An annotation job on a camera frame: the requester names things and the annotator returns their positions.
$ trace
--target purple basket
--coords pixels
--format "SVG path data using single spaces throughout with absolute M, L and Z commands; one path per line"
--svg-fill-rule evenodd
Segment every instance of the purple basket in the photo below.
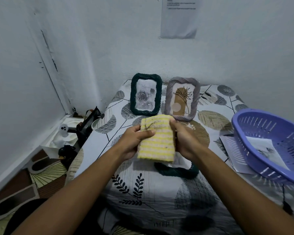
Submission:
M 294 185 L 294 124 L 271 113 L 244 109 L 232 118 L 234 137 L 246 163 L 261 176 L 285 185 Z M 246 136 L 268 138 L 290 170 L 259 153 Z

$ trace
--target basket rim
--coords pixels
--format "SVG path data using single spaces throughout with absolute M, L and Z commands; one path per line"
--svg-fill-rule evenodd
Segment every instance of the basket rim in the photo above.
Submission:
M 264 111 L 264 110 L 258 110 L 258 109 L 243 109 L 240 110 L 239 112 L 237 112 L 236 114 L 233 115 L 232 117 L 232 125 L 233 128 L 237 131 L 238 133 L 238 137 L 243 141 L 243 144 L 245 145 L 245 147 L 247 148 L 247 150 L 249 152 L 252 152 L 259 160 L 261 160 L 263 163 L 265 163 L 269 168 L 271 168 L 272 170 L 274 170 L 275 172 L 280 173 L 281 175 L 283 175 L 285 178 L 287 178 L 289 181 L 294 183 L 294 171 L 291 170 L 287 170 L 284 167 L 278 166 L 277 164 L 275 164 L 274 162 L 271 162 L 269 159 L 267 159 L 266 157 L 264 157 L 261 153 L 259 153 L 252 145 L 251 143 L 247 140 L 245 133 L 243 132 L 243 130 L 241 129 L 241 127 L 238 124 L 238 117 L 241 114 L 244 113 L 248 113 L 248 112 L 257 112 L 257 113 L 263 113 L 263 114 L 268 114 L 274 117 L 278 117 L 282 120 L 285 120 L 286 122 L 294 125 L 293 122 L 284 119 L 280 116 L 277 116 L 275 114 L 272 114 L 270 112 Z

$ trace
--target cleaning cloth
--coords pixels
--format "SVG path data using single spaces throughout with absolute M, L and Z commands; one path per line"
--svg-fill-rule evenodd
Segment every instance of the cleaning cloth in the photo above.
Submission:
M 170 127 L 170 119 L 173 119 L 170 115 L 156 115 L 142 119 L 140 130 L 154 129 L 156 133 L 151 138 L 141 141 L 137 158 L 166 162 L 174 161 L 174 134 Z

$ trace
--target gray picture frame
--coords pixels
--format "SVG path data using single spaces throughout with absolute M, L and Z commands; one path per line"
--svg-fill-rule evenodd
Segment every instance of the gray picture frame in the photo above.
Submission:
M 193 86 L 195 86 L 194 90 L 193 90 L 193 101 L 191 103 L 191 113 L 188 114 L 188 116 L 181 116 L 181 115 L 173 115 L 170 114 L 171 111 L 171 100 L 172 100 L 172 96 L 173 96 L 173 86 L 176 83 L 180 83 L 180 84 L 192 84 Z M 166 96 L 165 96 L 165 110 L 164 113 L 165 115 L 171 115 L 173 116 L 176 120 L 179 121 L 185 121 L 185 122 L 189 122 L 191 121 L 195 115 L 196 115 L 196 111 L 197 111 L 197 104 L 198 104 L 198 100 L 200 98 L 200 83 L 198 80 L 196 80 L 195 78 L 183 78 L 183 77 L 174 77 L 172 78 L 167 86 L 167 91 L 166 91 Z

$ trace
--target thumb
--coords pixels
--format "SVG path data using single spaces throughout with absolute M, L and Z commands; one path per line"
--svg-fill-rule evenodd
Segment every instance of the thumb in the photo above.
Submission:
M 156 133 L 156 130 L 153 129 L 153 130 L 136 132 L 136 135 L 139 140 L 143 140 L 145 138 L 150 138 L 150 137 L 154 136 L 155 133 Z
M 184 126 L 180 122 L 178 122 L 174 119 L 170 120 L 170 126 L 173 131 L 174 131 L 174 129 L 176 129 L 176 131 L 180 132 L 184 129 Z

